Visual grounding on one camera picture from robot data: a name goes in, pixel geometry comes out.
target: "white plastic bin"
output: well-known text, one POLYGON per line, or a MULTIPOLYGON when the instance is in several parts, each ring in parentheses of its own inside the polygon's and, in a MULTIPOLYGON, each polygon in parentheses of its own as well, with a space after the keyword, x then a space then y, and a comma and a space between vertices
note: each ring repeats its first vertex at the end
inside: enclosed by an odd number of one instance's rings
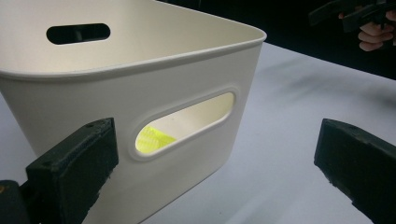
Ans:
POLYGON ((264 38, 152 0, 1 1, 0 90, 37 155, 114 118, 120 164, 84 223, 136 223, 227 161, 264 38), (107 36, 85 38, 84 24, 107 36), (77 41, 52 43, 49 29, 70 25, 60 37, 77 41), (136 150, 149 123, 176 141, 136 150))

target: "table surface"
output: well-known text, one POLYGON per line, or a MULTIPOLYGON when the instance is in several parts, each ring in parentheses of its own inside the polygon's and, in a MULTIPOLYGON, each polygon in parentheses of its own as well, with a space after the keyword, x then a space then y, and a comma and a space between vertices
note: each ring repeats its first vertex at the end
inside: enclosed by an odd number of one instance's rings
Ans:
MULTIPOLYGON (((396 145, 395 96, 394 80, 264 43, 231 158, 144 223, 372 223, 314 154, 325 118, 396 145)), ((23 183, 35 154, 1 95, 0 152, 0 179, 23 183)))

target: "yellow object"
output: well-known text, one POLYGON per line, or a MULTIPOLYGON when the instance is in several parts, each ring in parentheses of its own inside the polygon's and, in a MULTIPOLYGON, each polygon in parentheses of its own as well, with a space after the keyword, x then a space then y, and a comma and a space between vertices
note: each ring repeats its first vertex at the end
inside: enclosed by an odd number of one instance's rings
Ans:
POLYGON ((136 149, 142 153, 151 153, 176 141, 153 127, 146 126, 136 138, 136 149))

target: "dark background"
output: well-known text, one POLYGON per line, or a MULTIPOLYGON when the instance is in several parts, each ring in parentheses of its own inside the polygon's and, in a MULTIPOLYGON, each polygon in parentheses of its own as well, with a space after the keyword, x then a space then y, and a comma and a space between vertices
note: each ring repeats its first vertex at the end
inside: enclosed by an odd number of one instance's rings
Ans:
POLYGON ((359 48, 359 31, 344 33, 333 15, 310 26, 308 13, 328 0, 162 0, 240 21, 265 31, 265 42, 373 75, 396 80, 396 48, 365 52, 359 48))

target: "human hand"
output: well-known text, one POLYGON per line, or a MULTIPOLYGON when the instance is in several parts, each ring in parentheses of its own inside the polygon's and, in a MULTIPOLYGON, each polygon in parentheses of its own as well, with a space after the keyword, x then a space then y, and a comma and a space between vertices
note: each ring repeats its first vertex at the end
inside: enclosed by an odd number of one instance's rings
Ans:
MULTIPOLYGON (((364 51, 372 51, 380 49, 384 45, 384 41, 393 39, 393 46, 396 44, 396 10, 388 11, 386 14, 390 24, 381 27, 380 24, 374 22, 367 23, 361 27, 358 39, 361 41, 359 47, 364 51)), ((344 14, 338 16, 339 19, 344 18, 344 14)))

